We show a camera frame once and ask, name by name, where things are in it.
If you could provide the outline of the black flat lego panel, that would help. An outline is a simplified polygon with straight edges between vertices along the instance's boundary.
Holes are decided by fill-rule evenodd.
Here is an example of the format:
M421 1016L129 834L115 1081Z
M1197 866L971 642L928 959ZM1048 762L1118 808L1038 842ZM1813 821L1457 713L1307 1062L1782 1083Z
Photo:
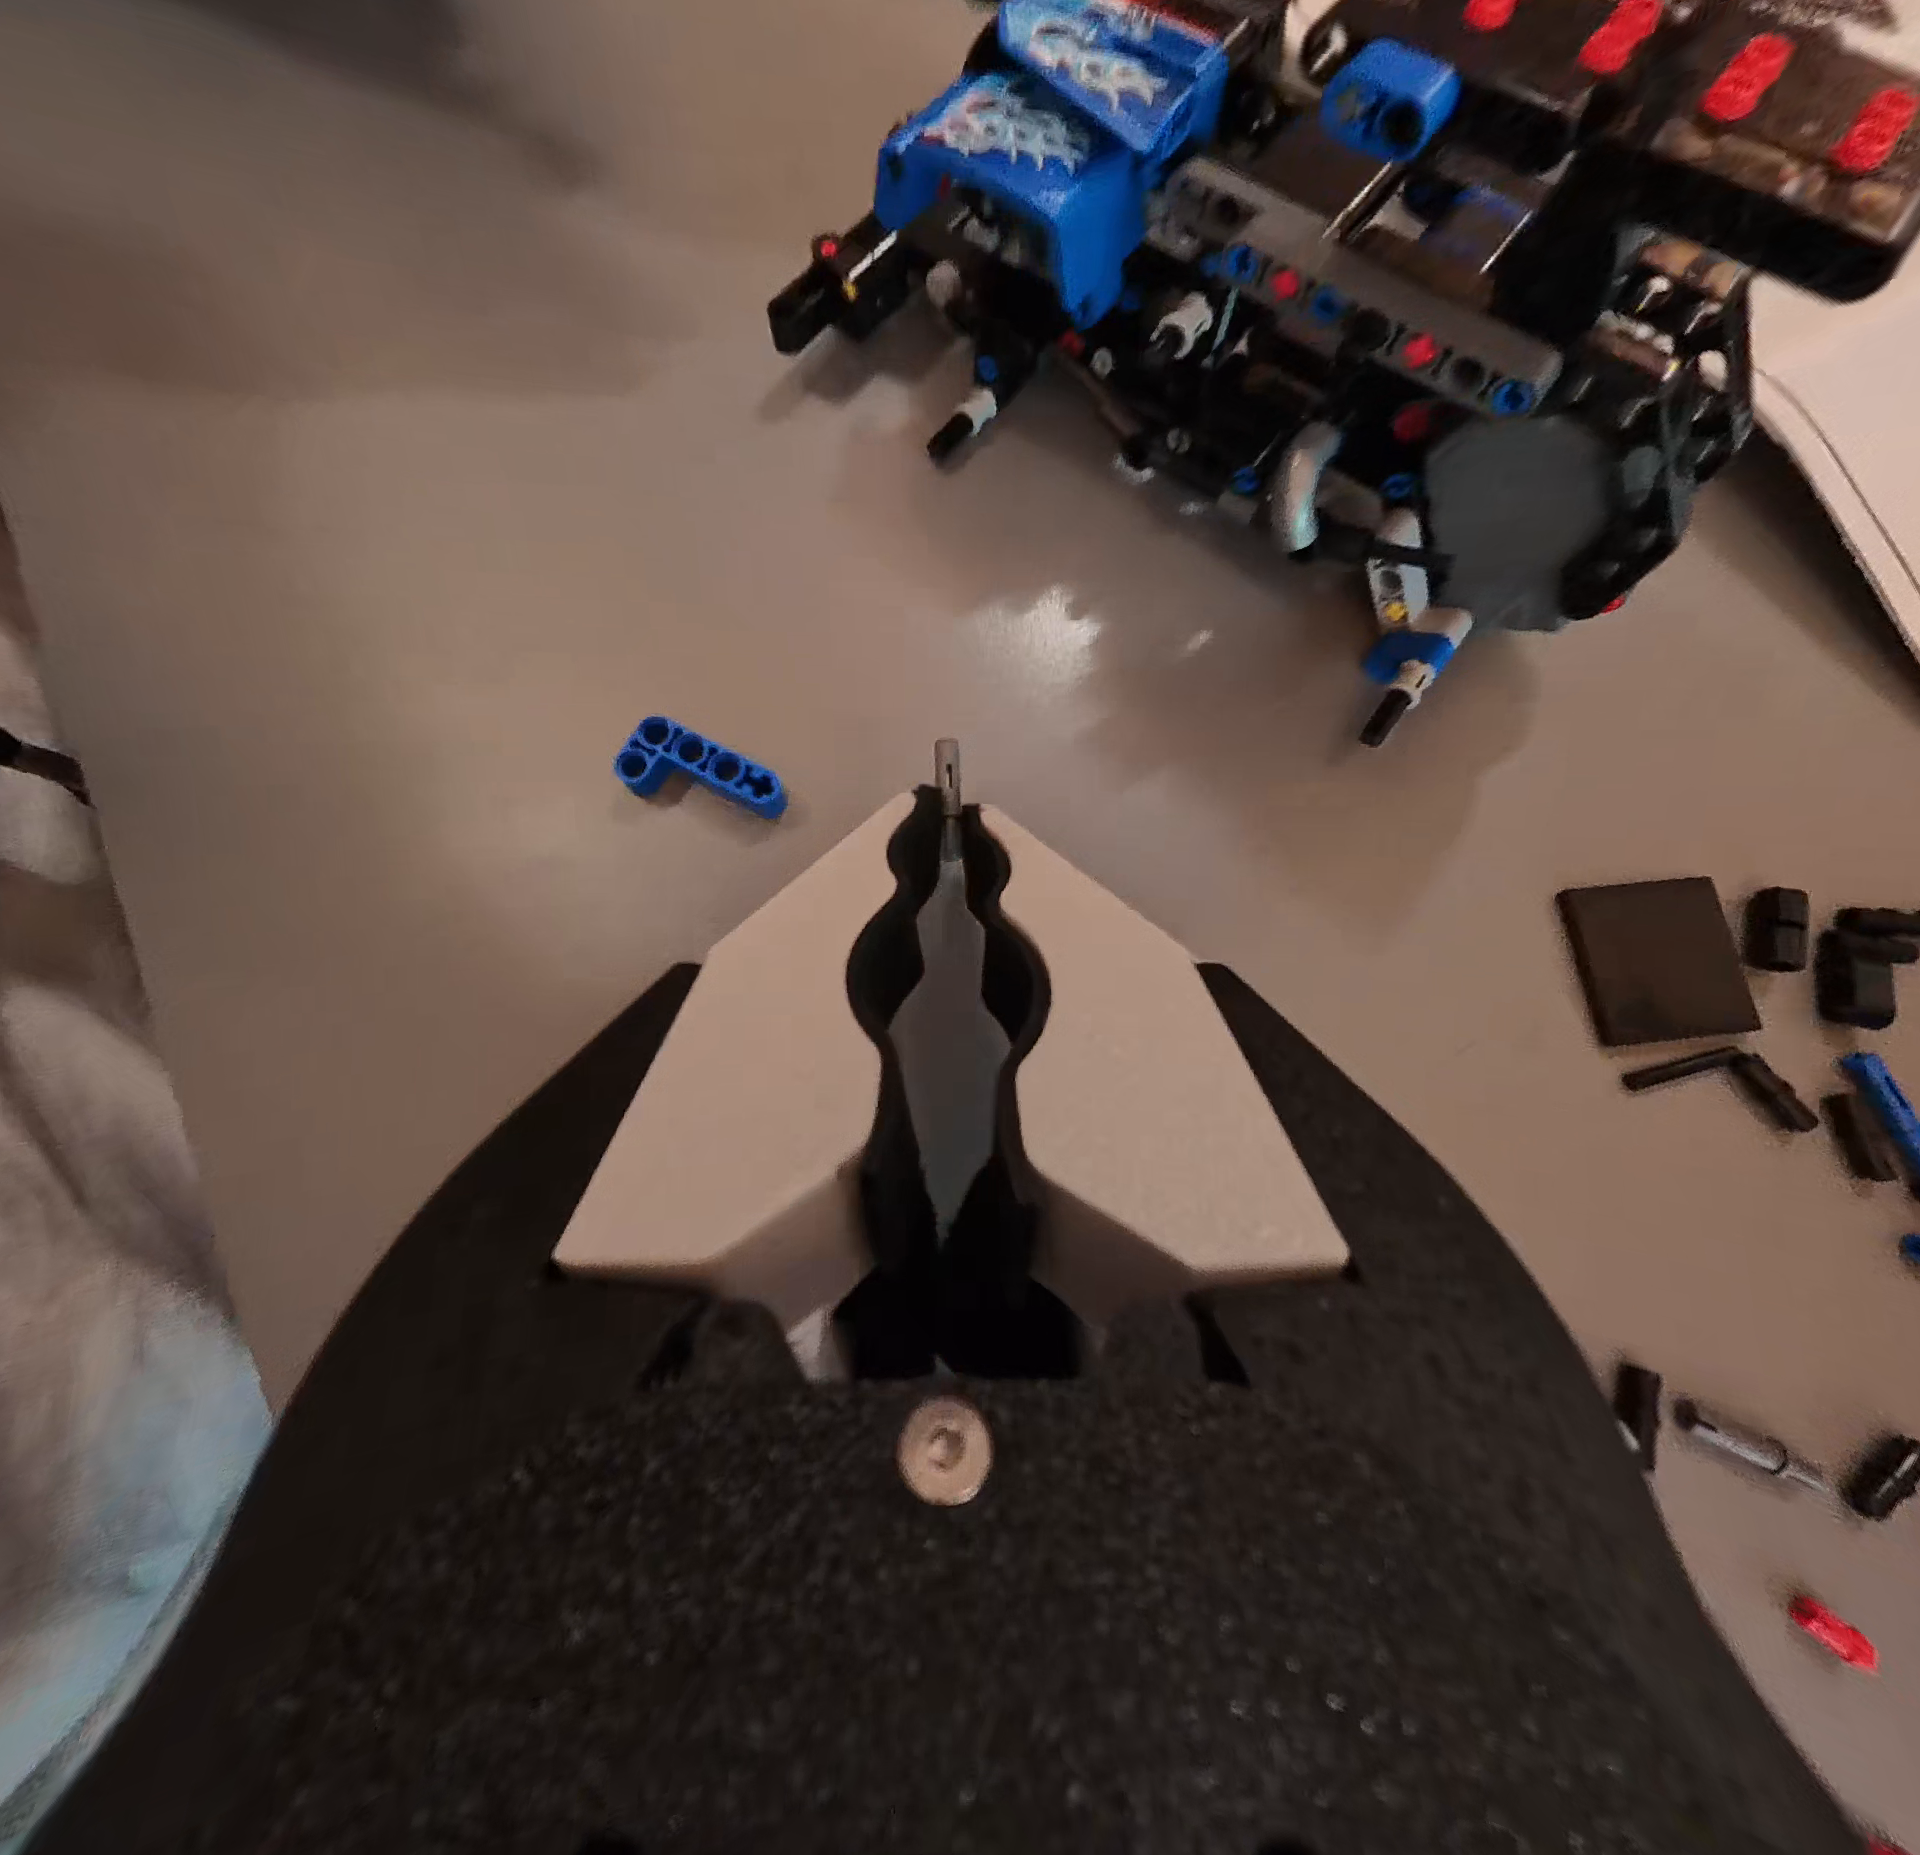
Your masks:
M1759 1008L1707 876L1564 889L1553 896L1601 1050L1750 1037Z

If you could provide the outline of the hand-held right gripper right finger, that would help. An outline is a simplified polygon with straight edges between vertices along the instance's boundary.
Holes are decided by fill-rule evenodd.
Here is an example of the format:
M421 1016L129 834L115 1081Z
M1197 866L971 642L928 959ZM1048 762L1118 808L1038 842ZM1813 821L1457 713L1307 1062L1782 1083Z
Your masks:
M958 1209L967 1296L1104 1329L1163 1302L1341 1276L1349 1246L1186 948L991 807L961 812L1003 1037Z

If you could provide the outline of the blue angled lego beam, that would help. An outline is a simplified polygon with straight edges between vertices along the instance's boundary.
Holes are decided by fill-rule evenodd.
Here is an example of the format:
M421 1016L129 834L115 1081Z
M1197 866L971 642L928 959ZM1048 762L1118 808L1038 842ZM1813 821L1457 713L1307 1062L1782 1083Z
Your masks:
M701 787L718 801L764 821L789 807L780 773L674 715L646 715L611 762L627 794L653 800L672 787Z

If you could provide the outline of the white instruction booklet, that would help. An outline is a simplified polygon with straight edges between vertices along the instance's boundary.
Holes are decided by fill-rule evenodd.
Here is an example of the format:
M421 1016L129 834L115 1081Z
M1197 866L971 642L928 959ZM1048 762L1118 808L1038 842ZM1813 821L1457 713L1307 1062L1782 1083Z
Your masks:
M1759 287L1757 412L1825 505L1899 632L1916 640L1918 0L1389 0L1411 45L1451 62L1486 117L1453 117L1474 169L1455 189L1566 201L1470 207L1410 283L1512 320L1598 304L1599 232L1659 232Z

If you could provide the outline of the pile of lego pieces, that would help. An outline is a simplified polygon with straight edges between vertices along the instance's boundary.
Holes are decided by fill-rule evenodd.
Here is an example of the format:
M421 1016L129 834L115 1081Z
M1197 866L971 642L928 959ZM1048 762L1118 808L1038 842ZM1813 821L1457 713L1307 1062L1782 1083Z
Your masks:
M1759 891L1744 914L1744 957L1760 975L1812 969L1813 1006L1829 1028L1879 1033L1897 1019L1897 972L1916 966L1916 912L1840 907L1829 927L1812 932L1803 891ZM1770 1062L1748 1048L1719 1045L1623 1071L1633 1095L1701 1076L1723 1076L1781 1134L1825 1127L1854 1179L1870 1187L1907 1183L1916 1190L1916 1105L1874 1051L1835 1059L1844 1085L1820 1108L1803 1099ZM1663 1380L1642 1362L1620 1362L1613 1379L1613 1419L1620 1436L1648 1474L1656 1464L1665 1427L1737 1462L1750 1474L1791 1485L1835 1502L1860 1525L1879 1527L1916 1500L1916 1436L1886 1433L1867 1447L1840 1485L1803 1462L1777 1436L1760 1436L1703 1412L1696 1400L1665 1400Z

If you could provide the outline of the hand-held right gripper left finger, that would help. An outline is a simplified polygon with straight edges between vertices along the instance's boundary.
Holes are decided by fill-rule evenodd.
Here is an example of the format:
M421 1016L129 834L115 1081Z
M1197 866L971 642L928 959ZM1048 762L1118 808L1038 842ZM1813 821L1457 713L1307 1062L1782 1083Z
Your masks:
M913 816L939 834L942 795L882 805L707 954L553 1246L566 1279L757 1303L790 1329L869 1270L854 1179L882 1054L848 966Z

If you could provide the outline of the blue black lego vehicle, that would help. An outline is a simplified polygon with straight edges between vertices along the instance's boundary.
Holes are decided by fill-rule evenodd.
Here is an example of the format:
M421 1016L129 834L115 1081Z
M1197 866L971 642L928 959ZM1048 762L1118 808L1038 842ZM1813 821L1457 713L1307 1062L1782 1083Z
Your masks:
M1378 746L1474 630L1620 609L1751 435L1751 286L1916 250L1867 0L978 0L780 356L923 299L950 468L1063 367L1115 468L1364 572Z

